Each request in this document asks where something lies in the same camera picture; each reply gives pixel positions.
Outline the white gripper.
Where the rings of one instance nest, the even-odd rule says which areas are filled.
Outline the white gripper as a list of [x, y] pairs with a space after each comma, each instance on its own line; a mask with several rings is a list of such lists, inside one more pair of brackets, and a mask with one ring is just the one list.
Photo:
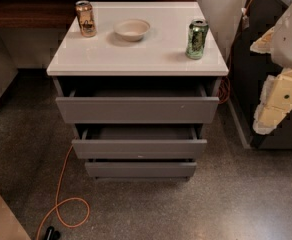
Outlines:
[[271, 54], [272, 61], [284, 68], [279, 75], [266, 78], [254, 113], [253, 130], [267, 135], [292, 111], [292, 4], [250, 50]]

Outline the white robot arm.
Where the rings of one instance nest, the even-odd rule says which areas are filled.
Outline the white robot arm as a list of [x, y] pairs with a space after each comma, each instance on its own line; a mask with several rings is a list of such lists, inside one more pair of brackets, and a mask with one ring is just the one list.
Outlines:
[[254, 131], [266, 135], [292, 111], [292, 4], [250, 50], [270, 54], [272, 62], [282, 68], [277, 76], [266, 78], [254, 113]]

